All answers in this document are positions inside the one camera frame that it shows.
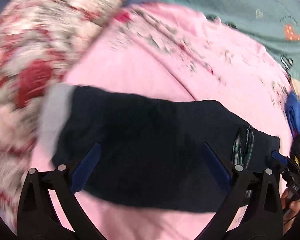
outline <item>pile of clothes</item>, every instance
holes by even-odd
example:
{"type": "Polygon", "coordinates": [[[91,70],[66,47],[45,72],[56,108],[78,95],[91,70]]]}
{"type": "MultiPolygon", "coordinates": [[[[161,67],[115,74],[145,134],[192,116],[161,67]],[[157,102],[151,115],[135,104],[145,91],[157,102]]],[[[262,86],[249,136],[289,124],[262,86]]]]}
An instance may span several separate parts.
{"type": "Polygon", "coordinates": [[[296,165],[300,166],[300,81],[291,78],[290,84],[293,91],[288,95],[285,106],[288,123],[294,138],[290,157],[296,165]]]}

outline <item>gray cloth edge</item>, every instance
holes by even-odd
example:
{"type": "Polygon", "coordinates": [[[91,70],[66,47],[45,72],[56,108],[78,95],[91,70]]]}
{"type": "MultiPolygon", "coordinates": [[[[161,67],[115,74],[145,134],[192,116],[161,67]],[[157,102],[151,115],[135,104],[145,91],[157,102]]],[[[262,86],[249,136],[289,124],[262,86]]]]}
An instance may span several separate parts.
{"type": "Polygon", "coordinates": [[[52,159],[59,134],[70,116],[72,94],[76,86],[58,83],[51,86],[39,115],[38,142],[52,159]]]}

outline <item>navy blue cloth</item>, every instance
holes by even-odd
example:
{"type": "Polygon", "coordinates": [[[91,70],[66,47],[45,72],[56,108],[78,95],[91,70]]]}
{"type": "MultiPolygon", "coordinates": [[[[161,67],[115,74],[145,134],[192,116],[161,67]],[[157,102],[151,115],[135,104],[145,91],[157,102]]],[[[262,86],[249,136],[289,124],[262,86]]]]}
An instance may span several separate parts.
{"type": "Polygon", "coordinates": [[[285,112],[293,138],[300,133],[300,102],[292,91],[288,95],[285,112]]]}
{"type": "MultiPolygon", "coordinates": [[[[207,142],[231,164],[236,135],[250,126],[247,122],[212,100],[170,102],[94,87],[76,87],[69,100],[70,115],[52,163],[57,167],[85,159],[99,143],[102,153],[84,190],[127,206],[218,210],[229,191],[230,177],[202,145],[207,142]]],[[[262,172],[280,141],[256,129],[253,134],[248,170],[262,172]]]]}
{"type": "Polygon", "coordinates": [[[94,167],[97,165],[100,156],[101,145],[96,143],[72,173],[70,187],[72,193],[79,192],[83,189],[94,167]]]}

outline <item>orange heart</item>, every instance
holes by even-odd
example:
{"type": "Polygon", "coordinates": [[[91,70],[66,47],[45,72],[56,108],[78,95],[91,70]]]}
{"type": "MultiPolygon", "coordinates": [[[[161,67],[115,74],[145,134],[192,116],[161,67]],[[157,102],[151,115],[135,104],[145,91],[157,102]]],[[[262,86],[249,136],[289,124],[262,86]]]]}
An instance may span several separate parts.
{"type": "Polygon", "coordinates": [[[294,33],[290,24],[287,24],[283,30],[284,35],[286,36],[286,41],[300,41],[300,35],[294,33]]]}

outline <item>wrinkled fabric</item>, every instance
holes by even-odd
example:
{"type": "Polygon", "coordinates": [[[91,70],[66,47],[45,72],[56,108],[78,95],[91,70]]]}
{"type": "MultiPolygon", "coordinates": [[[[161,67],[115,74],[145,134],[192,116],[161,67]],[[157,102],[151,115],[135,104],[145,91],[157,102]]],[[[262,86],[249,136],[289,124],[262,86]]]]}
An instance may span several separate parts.
{"type": "Polygon", "coordinates": [[[292,91],[288,95],[285,111],[293,138],[300,133],[300,102],[292,91]]]}
{"type": "MultiPolygon", "coordinates": [[[[64,81],[175,102],[217,100],[259,131],[278,136],[281,154],[290,152],[284,103],[291,87],[282,67],[261,44],[183,6],[153,3],[122,10],[64,81]]],[[[52,170],[51,158],[52,152],[38,142],[31,166],[52,170]]],[[[60,221],[71,228],[51,195],[60,221]]],[[[113,240],[192,240],[214,215],[125,207],[84,191],[75,196],[113,240]]],[[[244,210],[230,228],[240,223],[244,210]]]]}
{"type": "Polygon", "coordinates": [[[291,78],[290,85],[291,85],[293,91],[295,92],[295,94],[297,96],[300,96],[300,81],[295,78],[291,78]]]}
{"type": "MultiPolygon", "coordinates": [[[[239,129],[237,133],[237,137],[232,147],[231,163],[233,165],[241,165],[245,169],[248,168],[251,155],[252,155],[253,143],[254,143],[254,134],[253,134],[252,127],[248,126],[246,132],[244,132],[242,129],[239,129]],[[241,141],[243,136],[246,137],[246,143],[244,145],[244,152],[242,154],[241,141]]],[[[252,190],[247,190],[246,198],[250,198],[251,194],[252,194],[252,190]]]]}
{"type": "Polygon", "coordinates": [[[58,102],[50,102],[55,93],[64,94],[62,89],[69,92],[65,96],[70,97],[71,110],[54,140],[52,162],[58,167],[82,160],[71,187],[89,178],[84,189],[112,203],[216,212],[229,191],[218,189],[216,177],[209,172],[221,168],[208,161],[204,143],[230,163],[237,131],[247,131],[242,145],[244,163],[254,172],[263,172],[268,157],[279,150],[278,137],[254,129],[214,100],[171,102],[90,86],[70,90],[63,84],[55,85],[47,95],[50,107],[42,112],[40,137],[49,136],[46,123],[61,108],[58,102]],[[94,150],[96,145],[101,150],[94,150]]]}
{"type": "Polygon", "coordinates": [[[123,0],[12,0],[0,15],[0,213],[16,211],[46,88],[62,80],[123,0]]]}
{"type": "Polygon", "coordinates": [[[300,80],[300,0],[162,0],[221,18],[262,43],[267,52],[300,80]]]}

